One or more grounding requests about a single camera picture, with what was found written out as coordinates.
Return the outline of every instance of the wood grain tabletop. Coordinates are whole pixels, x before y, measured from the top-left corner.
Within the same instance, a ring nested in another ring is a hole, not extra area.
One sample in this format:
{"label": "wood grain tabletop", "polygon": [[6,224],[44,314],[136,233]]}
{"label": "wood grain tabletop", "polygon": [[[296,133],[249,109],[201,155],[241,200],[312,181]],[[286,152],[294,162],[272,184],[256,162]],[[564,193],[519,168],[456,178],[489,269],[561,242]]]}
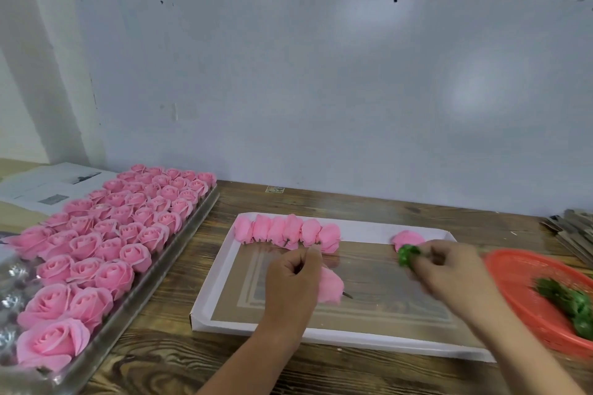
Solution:
{"label": "wood grain tabletop", "polygon": [[[266,186],[218,182],[208,218],[83,390],[98,394],[190,394],[245,341],[191,331],[189,312],[229,228],[241,212],[270,212],[440,228],[481,251],[511,247],[552,255],[593,273],[539,225],[537,217],[467,210],[301,189],[266,193]],[[557,356],[587,393],[593,364]],[[496,364],[302,344],[273,394],[506,394]]]}

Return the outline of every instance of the orange basket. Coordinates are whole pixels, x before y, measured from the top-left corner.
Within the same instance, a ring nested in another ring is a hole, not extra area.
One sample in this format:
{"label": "orange basket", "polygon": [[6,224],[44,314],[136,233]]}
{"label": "orange basket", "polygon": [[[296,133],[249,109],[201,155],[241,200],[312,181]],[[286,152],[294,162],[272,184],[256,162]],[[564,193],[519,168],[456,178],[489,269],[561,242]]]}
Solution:
{"label": "orange basket", "polygon": [[496,250],[486,268],[515,314],[544,344],[567,355],[593,358],[593,341],[574,333],[570,320],[533,289],[535,278],[554,278],[593,297],[593,279],[549,257],[526,250]]}

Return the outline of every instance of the person's right hand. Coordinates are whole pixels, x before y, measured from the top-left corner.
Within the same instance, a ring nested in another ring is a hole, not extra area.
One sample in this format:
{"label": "person's right hand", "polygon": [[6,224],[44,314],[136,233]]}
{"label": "person's right hand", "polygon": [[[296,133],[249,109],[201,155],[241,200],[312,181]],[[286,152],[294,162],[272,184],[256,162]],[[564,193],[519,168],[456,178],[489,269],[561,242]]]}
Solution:
{"label": "person's right hand", "polygon": [[411,260],[416,278],[470,327],[509,309],[474,246],[431,240],[418,247],[422,255]]}

